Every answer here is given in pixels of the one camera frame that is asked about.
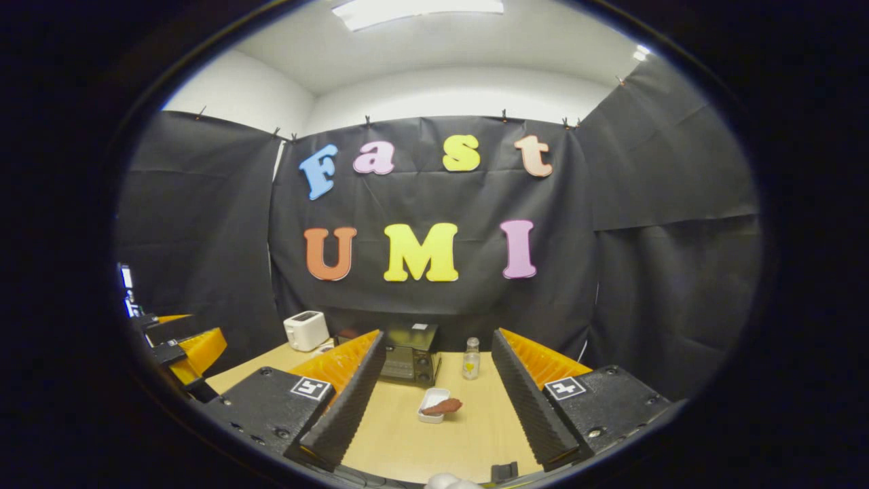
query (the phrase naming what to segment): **white dish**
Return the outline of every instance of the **white dish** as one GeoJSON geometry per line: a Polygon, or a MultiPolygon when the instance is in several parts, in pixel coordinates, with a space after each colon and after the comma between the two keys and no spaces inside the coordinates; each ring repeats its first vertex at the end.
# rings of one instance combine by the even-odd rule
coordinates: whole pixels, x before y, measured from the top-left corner
{"type": "Polygon", "coordinates": [[[447,389],[438,389],[437,387],[432,387],[426,391],[426,395],[422,398],[422,404],[420,404],[419,411],[416,412],[416,415],[419,416],[420,421],[423,423],[440,423],[443,421],[443,414],[438,414],[437,416],[427,416],[422,414],[422,410],[429,408],[433,405],[436,405],[442,401],[449,399],[449,391],[447,389]]]}
{"type": "Polygon", "coordinates": [[[317,346],[313,353],[311,353],[311,358],[319,357],[325,352],[335,348],[335,340],[333,338],[329,338],[324,341],[320,346],[317,346]]]}

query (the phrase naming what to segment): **table surface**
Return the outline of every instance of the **table surface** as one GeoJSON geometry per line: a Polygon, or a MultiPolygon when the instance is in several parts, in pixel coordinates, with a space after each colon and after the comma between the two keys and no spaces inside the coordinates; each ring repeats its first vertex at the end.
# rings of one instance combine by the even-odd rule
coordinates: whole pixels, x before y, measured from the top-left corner
{"type": "MultiPolygon", "coordinates": [[[[461,376],[462,353],[441,354],[435,387],[449,389],[463,406],[438,425],[416,412],[426,389],[379,380],[342,464],[390,479],[427,482],[438,472],[483,483],[492,465],[517,462],[519,474],[543,470],[522,431],[519,417],[495,370],[491,352],[480,354],[480,377],[461,376]]],[[[313,357],[289,344],[245,362],[206,382],[223,394],[260,367],[288,371],[313,357]]]]}

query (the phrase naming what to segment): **blue foam letter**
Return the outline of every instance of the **blue foam letter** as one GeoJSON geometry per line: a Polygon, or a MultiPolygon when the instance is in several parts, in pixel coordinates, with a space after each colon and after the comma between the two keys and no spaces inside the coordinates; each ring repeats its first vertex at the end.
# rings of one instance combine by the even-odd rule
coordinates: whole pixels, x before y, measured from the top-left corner
{"type": "Polygon", "coordinates": [[[308,195],[311,200],[320,197],[335,186],[335,182],[327,180],[326,175],[330,177],[335,175],[335,162],[331,157],[336,154],[338,154],[338,147],[329,144],[299,164],[299,170],[305,172],[308,184],[311,185],[311,193],[308,195]]]}

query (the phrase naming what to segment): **white ceiling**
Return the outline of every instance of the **white ceiling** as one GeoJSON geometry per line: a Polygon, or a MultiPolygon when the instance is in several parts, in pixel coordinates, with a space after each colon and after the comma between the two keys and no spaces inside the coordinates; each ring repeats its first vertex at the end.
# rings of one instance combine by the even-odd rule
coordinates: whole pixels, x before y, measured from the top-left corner
{"type": "Polygon", "coordinates": [[[607,86],[637,65],[636,44],[555,0],[504,0],[504,14],[433,14],[350,32],[316,0],[235,48],[314,95],[409,70],[502,66],[552,71],[607,86]]]}

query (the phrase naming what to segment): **black curtain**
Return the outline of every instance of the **black curtain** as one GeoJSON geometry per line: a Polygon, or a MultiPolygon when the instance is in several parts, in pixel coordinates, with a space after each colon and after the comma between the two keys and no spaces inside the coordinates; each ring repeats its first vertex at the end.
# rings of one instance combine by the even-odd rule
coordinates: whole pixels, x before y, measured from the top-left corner
{"type": "MultiPolygon", "coordinates": [[[[273,278],[282,317],[325,311],[329,329],[369,328],[396,320],[437,323],[441,348],[463,351],[476,336],[488,349],[495,328],[505,327],[576,358],[587,335],[594,302],[594,234],[588,168],[571,131],[558,124],[484,117],[431,117],[377,122],[299,139],[287,146],[275,179],[269,227],[273,278]],[[479,141],[480,165],[447,171],[443,144],[455,134],[479,141]],[[536,135],[549,145],[543,160],[554,171],[529,174],[514,142],[536,135]],[[386,175],[353,169],[371,141],[395,146],[386,175]],[[310,200],[299,164],[334,144],[334,188],[310,200]],[[507,240],[500,224],[529,219],[532,278],[508,280],[507,240]],[[422,242],[436,223],[458,226],[455,282],[408,278],[388,282],[389,224],[408,224],[422,242]],[[336,282],[308,272],[303,233],[309,228],[352,226],[350,273],[336,282]]],[[[325,243],[324,261],[337,260],[337,240],[325,243]]]]}
{"type": "Polygon", "coordinates": [[[760,273],[746,157],[712,105],[654,56],[576,134],[600,284],[583,363],[693,396],[739,337],[760,273]]]}
{"type": "Polygon", "coordinates": [[[240,124],[161,112],[124,183],[117,257],[130,265],[136,302],[222,328],[228,347],[208,375],[286,341],[267,249],[278,144],[240,124]]]}

